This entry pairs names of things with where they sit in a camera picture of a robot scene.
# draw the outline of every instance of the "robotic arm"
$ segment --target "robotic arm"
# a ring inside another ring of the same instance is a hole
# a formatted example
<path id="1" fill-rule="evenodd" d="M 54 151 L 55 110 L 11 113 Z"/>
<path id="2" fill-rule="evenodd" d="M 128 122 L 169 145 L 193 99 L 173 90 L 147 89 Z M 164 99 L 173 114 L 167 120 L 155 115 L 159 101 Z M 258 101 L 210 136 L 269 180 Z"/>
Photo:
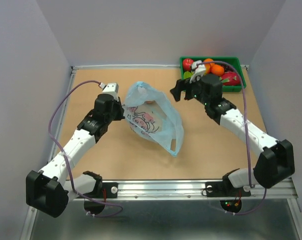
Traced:
<path id="1" fill-rule="evenodd" d="M 176 102 L 185 91 L 185 100 L 196 99 L 204 105 L 206 114 L 218 125 L 223 126 L 246 142 L 245 124 L 248 126 L 250 147 L 258 156 L 251 171 L 253 184 L 271 188 L 295 172 L 293 146 L 288 140 L 279 141 L 269 136 L 250 121 L 244 122 L 243 115 L 230 101 L 222 97 L 222 83 L 214 74 L 202 76 L 197 81 L 179 79 L 170 90 Z M 249 185 L 247 168 L 237 169 L 223 176 L 225 191 Z"/>
<path id="2" fill-rule="evenodd" d="M 56 218 L 66 208 L 68 202 L 78 195 L 73 192 L 70 181 L 67 181 L 68 169 L 64 155 L 67 156 L 70 168 L 73 169 L 83 155 L 92 148 L 107 132 L 112 121 L 124 119 L 124 109 L 118 97 L 117 83 L 106 85 L 89 111 L 77 126 L 73 136 L 59 152 L 40 171 L 31 171 L 26 177 L 26 203 Z M 86 171 L 74 179 L 80 193 L 99 191 L 102 177 Z"/>

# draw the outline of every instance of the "white wall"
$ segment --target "white wall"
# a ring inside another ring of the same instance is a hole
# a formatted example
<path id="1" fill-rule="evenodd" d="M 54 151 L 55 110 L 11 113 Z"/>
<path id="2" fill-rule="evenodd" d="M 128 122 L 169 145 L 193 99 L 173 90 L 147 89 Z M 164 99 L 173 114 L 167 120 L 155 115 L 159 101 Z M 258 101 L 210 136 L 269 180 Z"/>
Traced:
<path id="1" fill-rule="evenodd" d="M 285 0 L 37 0 L 72 66 L 252 60 Z"/>
<path id="2" fill-rule="evenodd" d="M 249 68 L 268 132 L 293 143 L 302 210 L 302 0 L 287 0 Z"/>
<path id="3" fill-rule="evenodd" d="M 48 159 L 49 118 L 69 64 L 35 0 L 0 0 L 0 240 L 17 240 L 25 179 Z"/>

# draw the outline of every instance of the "wooden surface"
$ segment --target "wooden surface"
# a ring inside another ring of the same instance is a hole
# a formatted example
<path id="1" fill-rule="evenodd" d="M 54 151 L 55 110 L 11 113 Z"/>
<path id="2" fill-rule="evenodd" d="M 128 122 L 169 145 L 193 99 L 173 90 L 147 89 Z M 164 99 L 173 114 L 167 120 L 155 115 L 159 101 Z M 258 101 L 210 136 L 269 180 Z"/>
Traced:
<path id="1" fill-rule="evenodd" d="M 245 70 L 243 74 L 247 84 L 248 118 L 265 131 L 248 74 Z M 246 146 L 241 140 L 211 120 L 198 101 L 174 101 L 169 91 L 180 77 L 179 69 L 78 70 L 73 86 L 86 80 L 105 84 L 117 82 L 122 102 L 129 87 L 137 81 L 147 82 L 165 92 L 181 115 L 184 140 L 178 156 L 173 157 L 160 145 L 139 137 L 125 120 L 112 122 L 108 132 L 72 170 L 74 176 L 92 171 L 102 175 L 105 180 L 218 179 L 231 170 L 245 168 Z M 88 83 L 71 95 L 60 137 L 62 145 L 67 143 L 77 125 L 93 108 L 100 93 L 97 84 Z M 241 92 L 225 93 L 223 96 L 243 112 Z M 257 158 L 252 152 L 251 156 L 254 166 Z"/>

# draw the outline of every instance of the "green basket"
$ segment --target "green basket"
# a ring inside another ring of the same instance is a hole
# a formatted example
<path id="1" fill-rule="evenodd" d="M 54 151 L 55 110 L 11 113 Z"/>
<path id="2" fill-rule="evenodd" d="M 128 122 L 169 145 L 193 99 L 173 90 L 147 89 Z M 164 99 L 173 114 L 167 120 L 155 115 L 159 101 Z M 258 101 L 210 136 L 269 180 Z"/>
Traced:
<path id="1" fill-rule="evenodd" d="M 182 56 L 180 57 L 181 79 L 183 79 L 183 74 L 185 73 L 182 67 L 182 62 L 184 59 L 192 59 L 193 61 L 198 61 L 198 60 L 204 61 L 205 59 L 212 59 L 213 61 L 223 61 L 228 64 L 231 64 L 240 74 L 243 81 L 244 88 L 247 87 L 246 80 L 243 76 L 239 59 L 235 56 Z M 240 92 L 241 89 L 242 89 L 241 85 L 223 86 L 222 88 L 223 92 Z"/>

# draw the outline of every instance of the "plastic bag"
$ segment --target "plastic bag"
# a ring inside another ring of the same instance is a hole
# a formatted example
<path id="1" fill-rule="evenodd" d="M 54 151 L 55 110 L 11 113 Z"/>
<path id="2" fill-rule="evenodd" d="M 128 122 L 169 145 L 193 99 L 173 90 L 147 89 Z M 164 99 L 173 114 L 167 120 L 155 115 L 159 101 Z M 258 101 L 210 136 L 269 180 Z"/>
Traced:
<path id="1" fill-rule="evenodd" d="M 184 129 L 178 111 L 164 92 L 139 81 L 124 100 L 124 116 L 131 129 L 144 139 L 160 144 L 176 157 L 183 143 Z"/>

